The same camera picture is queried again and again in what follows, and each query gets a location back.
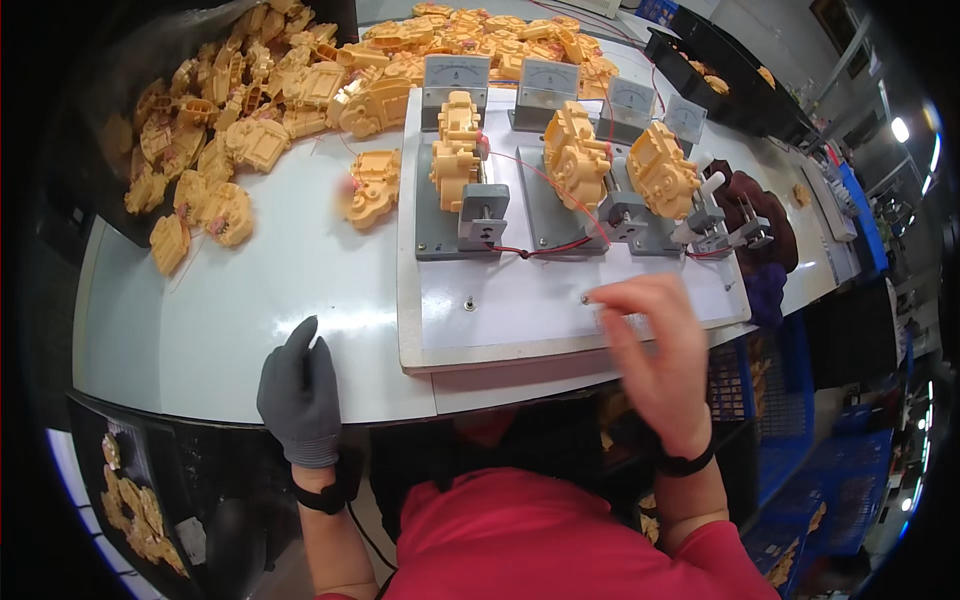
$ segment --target black plastic bin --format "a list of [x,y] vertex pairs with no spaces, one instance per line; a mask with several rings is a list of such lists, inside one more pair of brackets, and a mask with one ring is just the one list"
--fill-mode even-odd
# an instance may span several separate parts
[[709,64],[724,81],[729,82],[723,70],[715,68],[709,60],[702,60],[702,55],[683,40],[652,27],[648,30],[650,41],[643,49],[643,54],[653,61],[681,96],[707,109],[707,119],[747,135],[764,137],[767,134],[763,121],[749,111],[749,96],[745,88],[731,85],[730,94],[718,94],[680,53],[683,52],[691,60]]
[[776,77],[777,86],[770,87],[757,72],[763,63],[735,37],[684,7],[677,10],[671,29],[698,56],[709,57],[704,64],[721,73],[731,93],[734,89],[749,90],[750,112],[763,120],[768,135],[798,146],[816,133],[786,87]]

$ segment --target pink component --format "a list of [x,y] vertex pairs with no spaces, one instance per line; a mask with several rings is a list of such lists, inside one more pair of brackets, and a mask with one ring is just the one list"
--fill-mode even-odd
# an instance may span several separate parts
[[210,222],[210,233],[214,235],[219,235],[220,230],[224,228],[224,225],[227,224],[227,221],[223,217],[217,217],[212,222]]

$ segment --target ceiling light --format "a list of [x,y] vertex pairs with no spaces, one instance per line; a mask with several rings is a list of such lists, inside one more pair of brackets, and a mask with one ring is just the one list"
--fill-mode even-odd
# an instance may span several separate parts
[[903,119],[899,117],[894,119],[893,123],[890,124],[890,129],[893,130],[894,137],[901,144],[910,139],[910,130],[906,128],[906,123],[903,122]]
[[937,161],[940,160],[940,134],[933,140],[933,158],[930,159],[930,173],[937,170]]

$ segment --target hand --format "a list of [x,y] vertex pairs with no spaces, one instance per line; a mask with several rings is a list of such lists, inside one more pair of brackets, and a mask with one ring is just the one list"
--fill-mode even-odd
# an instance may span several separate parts
[[[660,435],[670,456],[692,460],[707,450],[711,423],[707,397],[707,334],[684,285],[672,274],[637,276],[589,293],[606,304],[601,320],[624,391]],[[648,352],[623,319],[641,313],[657,338]]]
[[337,374],[324,338],[310,348],[317,318],[297,325],[287,343],[274,348],[263,363],[256,410],[283,444],[283,455],[304,468],[336,464],[340,435]]

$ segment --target bare hand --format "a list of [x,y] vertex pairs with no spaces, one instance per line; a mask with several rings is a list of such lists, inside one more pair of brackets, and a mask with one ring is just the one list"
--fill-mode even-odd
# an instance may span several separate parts
[[[637,276],[599,287],[591,302],[605,304],[601,320],[623,388],[670,456],[697,458],[710,442],[707,334],[681,280],[673,274]],[[648,352],[624,316],[644,314],[656,351]]]

